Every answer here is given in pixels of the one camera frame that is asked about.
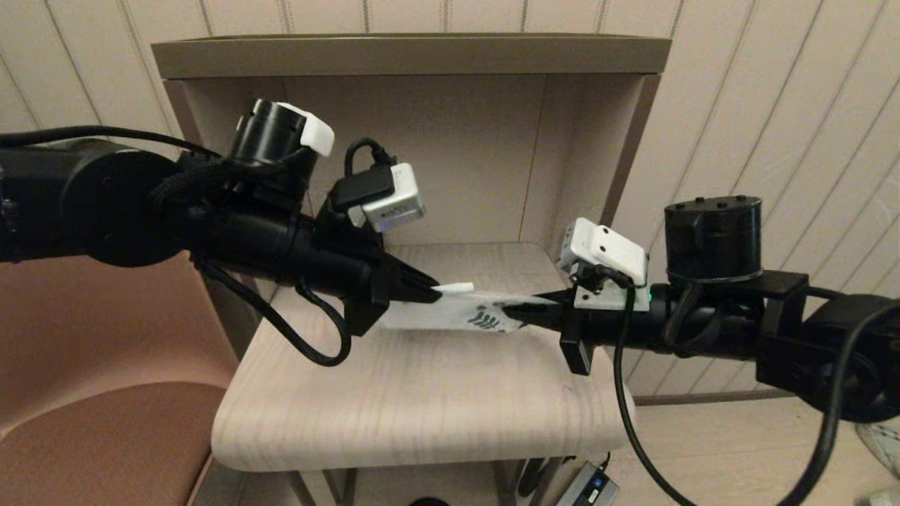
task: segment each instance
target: chair backrest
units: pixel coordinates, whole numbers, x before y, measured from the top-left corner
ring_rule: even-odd
[[[87,257],[0,265],[0,438],[135,384],[226,387],[237,359],[186,255],[119,268]]]

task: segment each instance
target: white paper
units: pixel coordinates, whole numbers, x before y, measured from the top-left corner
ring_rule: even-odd
[[[378,326],[392,330],[468,330],[511,332],[526,324],[508,317],[503,308],[524,303],[555,304],[530,295],[474,292],[471,283],[436,286],[444,292],[435,303],[391,302]]]

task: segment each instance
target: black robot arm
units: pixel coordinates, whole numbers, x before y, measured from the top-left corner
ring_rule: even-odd
[[[89,255],[139,267],[186,249],[199,269],[258,309],[265,301],[241,290],[223,268],[296,287],[338,325],[344,357],[349,335],[365,334],[391,301],[440,297],[435,279],[384,250],[374,226],[384,230],[393,221],[374,214],[360,226],[351,220],[352,207],[391,202],[396,159],[377,143],[373,167],[339,180],[314,217],[303,213],[302,201],[333,133],[289,104],[257,101],[225,158],[157,134],[140,137],[191,150],[173,162],[99,139],[32,146],[127,132],[73,127],[0,135],[0,262]],[[341,299],[344,315],[314,292]],[[309,353],[284,321],[273,323],[304,356],[327,366],[340,362]]]
[[[646,290],[645,307],[630,315],[624,346],[681,358],[754,360],[758,381],[825,411],[846,333],[897,302],[814,288],[806,274],[763,270],[760,209],[760,199],[744,196],[666,208],[670,283]],[[523,304],[504,312],[559,331],[569,368],[587,375],[594,348],[617,344],[624,307],[601,309],[592,302],[595,294],[623,291],[611,282],[616,276],[622,277],[582,261],[570,277],[572,288],[538,295],[557,304]],[[829,300],[804,320],[810,296]],[[863,332],[850,356],[842,399],[845,420],[900,415],[900,311],[887,311]]]

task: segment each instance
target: black cable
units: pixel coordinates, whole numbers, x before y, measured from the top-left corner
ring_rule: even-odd
[[[806,470],[797,480],[794,488],[785,496],[778,506],[793,506],[800,504],[813,490],[815,484],[822,476],[822,472],[828,465],[828,459],[834,450],[834,439],[837,437],[838,421],[841,419],[841,407],[843,405],[843,383],[847,374],[847,365],[850,363],[851,353],[856,341],[860,339],[863,330],[869,325],[890,312],[900,310],[900,303],[892,303],[878,311],[872,312],[847,332],[841,350],[838,352],[834,363],[832,375],[832,391],[828,401],[828,411],[822,417],[822,427],[819,429],[819,439],[815,442],[813,456],[806,465]]]
[[[616,340],[616,353],[613,356],[613,383],[616,385],[616,401],[618,402],[619,412],[622,413],[622,424],[625,425],[625,433],[628,436],[628,441],[631,442],[632,448],[634,448],[634,452],[637,454],[637,458],[641,461],[644,469],[647,470],[647,473],[656,484],[681,506],[696,506],[693,502],[689,501],[688,498],[675,490],[675,487],[671,486],[669,482],[662,477],[662,474],[656,470],[653,462],[651,462],[647,453],[644,451],[644,447],[641,446],[641,441],[638,440],[637,433],[635,433],[635,426],[631,421],[631,415],[628,414],[628,402],[625,398],[625,382],[622,379],[622,351],[623,348],[625,348],[625,340],[628,337],[628,326],[631,324],[631,315],[635,311],[635,286],[629,285],[626,290],[625,314],[622,317],[622,328],[620,329],[619,337]]]
[[[154,142],[162,142],[163,144],[171,144],[179,148],[196,151],[203,155],[215,158],[221,158],[221,155],[211,149],[198,146],[187,140],[177,139],[161,133],[152,131],[132,130],[120,127],[111,127],[103,125],[79,125],[60,128],[51,128],[47,130],[24,131],[18,133],[4,133],[0,135],[0,148],[17,148],[20,146],[31,146],[32,144],[43,144],[44,142],[54,142],[57,140],[77,139],[80,137],[94,137],[96,135],[108,135],[110,137],[123,137],[126,139],[152,140]]]
[[[613,457],[612,452],[607,452],[607,459],[604,460],[603,462],[601,462],[600,465],[597,466],[597,469],[599,469],[600,471],[606,471],[607,467],[609,467],[609,460],[612,457]]]
[[[289,170],[291,164],[308,157],[312,150],[306,146],[284,156],[269,167],[223,163],[179,172],[169,176],[150,192],[151,205],[161,208],[171,197],[186,191],[205,191],[221,187],[229,181],[262,181]]]
[[[344,155],[344,177],[353,175],[353,156],[363,146],[368,146],[372,150],[372,158],[374,158],[376,162],[390,163],[390,157],[384,152],[384,148],[382,148],[381,144],[368,137],[363,137],[362,139],[355,140],[353,144],[350,144],[346,149],[346,154]]]
[[[444,501],[440,499],[436,499],[434,497],[423,497],[421,499],[416,499],[409,506],[450,506]]]
[[[622,356],[624,355],[623,351],[628,335],[628,325],[631,322],[632,312],[634,312],[635,309],[635,288],[633,285],[630,285],[626,290],[625,315],[623,317],[619,337],[616,340],[616,352],[613,357],[613,380],[616,387],[616,401],[618,402],[619,411],[622,414],[622,423],[625,425],[625,433],[628,436],[628,441],[631,442],[634,452],[637,454],[637,458],[641,461],[644,469],[647,470],[647,473],[656,484],[681,506],[697,506],[694,502],[691,502],[688,498],[675,490],[675,488],[662,477],[662,474],[660,474],[653,465],[653,462],[644,451],[644,447],[641,446],[641,441],[637,438],[635,426],[631,421],[631,415],[628,413],[628,404],[625,397],[625,382],[622,376]],[[816,289],[816,292],[818,293],[816,296],[826,296],[832,291]],[[844,393],[843,383],[847,373],[847,366],[850,363],[853,347],[859,340],[860,335],[862,335],[863,330],[869,325],[886,314],[898,310],[900,310],[900,303],[893,303],[883,307],[866,316],[866,318],[860,321],[853,329],[847,332],[834,364],[832,390],[828,410],[823,415],[822,426],[819,429],[819,438],[815,442],[813,454],[809,459],[809,464],[806,465],[806,470],[800,476],[800,479],[797,480],[794,488],[778,503],[778,506],[795,506],[802,503],[803,500],[806,499],[806,496],[813,490],[816,483],[818,483],[819,478],[822,476],[822,472],[824,472],[825,467],[828,465],[828,460],[832,456],[832,451],[834,450],[834,440],[837,437],[838,422],[841,420],[841,407],[843,405]]]
[[[678,304],[675,306],[675,311],[672,312],[669,319],[666,320],[665,326],[662,328],[662,342],[669,348],[675,348],[677,346],[678,333],[679,330],[681,330],[681,324],[690,312],[694,310],[694,307],[697,306],[697,302],[699,302],[702,295],[703,285],[700,283],[691,283],[681,290],[681,295],[679,296]]]
[[[352,340],[347,323],[334,307],[314,294],[306,285],[305,281],[301,281],[300,284],[297,285],[297,291],[303,298],[319,306],[328,315],[331,321],[334,322],[338,333],[340,333],[340,351],[333,357],[323,355],[310,346],[310,343],[303,340],[303,338],[300,337],[300,334],[291,327],[291,324],[285,321],[282,315],[279,314],[271,304],[266,302],[266,299],[260,297],[259,294],[244,286],[240,281],[229,276],[227,272],[213,264],[208,264],[203,261],[195,261],[194,264],[197,266],[198,270],[209,276],[211,279],[225,285],[226,288],[240,297],[245,303],[250,304],[254,309],[259,311],[263,318],[269,320],[269,322],[272,323],[272,326],[281,332],[284,338],[287,339],[301,355],[307,357],[312,362],[320,366],[333,367],[343,362],[347,356],[350,355]]]
[[[832,299],[836,299],[838,297],[843,297],[841,292],[837,292],[835,290],[829,290],[828,288],[822,288],[819,286],[810,286],[806,288],[806,294],[811,297],[818,297],[820,299],[828,299],[831,301]]]

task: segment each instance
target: beige wall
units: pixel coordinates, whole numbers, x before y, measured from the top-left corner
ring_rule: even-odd
[[[0,0],[0,131],[102,122],[177,135],[154,41],[518,31],[674,39],[613,223],[652,252],[654,280],[665,204],[743,193],[764,198],[765,267],[900,295],[900,0]],[[626,362],[636,395],[760,388],[752,365]]]

